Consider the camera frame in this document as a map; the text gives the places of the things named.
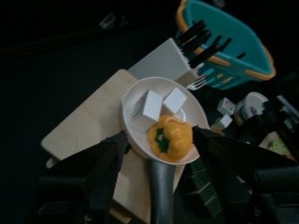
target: teal colander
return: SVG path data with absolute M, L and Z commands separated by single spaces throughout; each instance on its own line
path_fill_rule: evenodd
M 194 54 L 201 53 L 217 36 L 232 39 L 222 52 L 216 52 L 198 69 L 208 86 L 226 89 L 246 81 L 268 81 L 273 78 L 276 69 L 272 56 L 249 27 L 209 4 L 181 0 L 176 12 L 180 32 L 185 32 L 200 20 L 210 32 L 210 38 L 198 46 Z

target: wooden cutting board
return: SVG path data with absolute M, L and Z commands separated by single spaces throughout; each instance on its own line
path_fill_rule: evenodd
M 128 71 L 118 70 L 41 140 L 41 147 L 51 155 L 47 166 L 51 165 L 51 161 L 62 160 L 118 133 L 120 101 L 136 81 Z M 182 167 L 184 165 L 176 166 L 173 189 L 182 174 Z M 149 223 L 150 201 L 145 160 L 133 150 L 124 156 L 113 201 L 116 206 L 112 206 L 110 213 L 120 221 L 128 223 L 130 213 L 144 223 Z

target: white cube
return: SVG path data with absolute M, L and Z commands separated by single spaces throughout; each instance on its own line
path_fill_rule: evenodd
M 224 115 L 212 125 L 210 127 L 216 127 L 220 130 L 224 130 L 232 122 L 229 115 Z
M 176 87 L 162 100 L 162 113 L 174 115 L 186 100 L 182 91 Z
M 222 98 L 218 101 L 217 111 L 222 115 L 229 115 L 230 116 L 233 114 L 234 104 L 230 102 L 230 100 L 228 98 Z
M 161 114 L 162 97 L 148 89 L 134 103 L 130 127 L 146 131 L 157 122 Z

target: tofu cube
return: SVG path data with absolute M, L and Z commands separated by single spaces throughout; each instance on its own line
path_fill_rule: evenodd
M 186 100 L 182 91 L 176 87 L 162 100 L 162 114 L 174 115 Z
M 145 132 L 157 122 L 161 114 L 162 97 L 148 89 L 134 104 L 130 127 Z

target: knife block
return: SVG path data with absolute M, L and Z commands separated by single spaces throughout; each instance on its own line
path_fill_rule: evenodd
M 168 38 L 128 69 L 138 79 L 164 77 L 186 87 L 198 78 L 197 70 L 189 67 L 189 61 L 182 56 L 172 38 Z

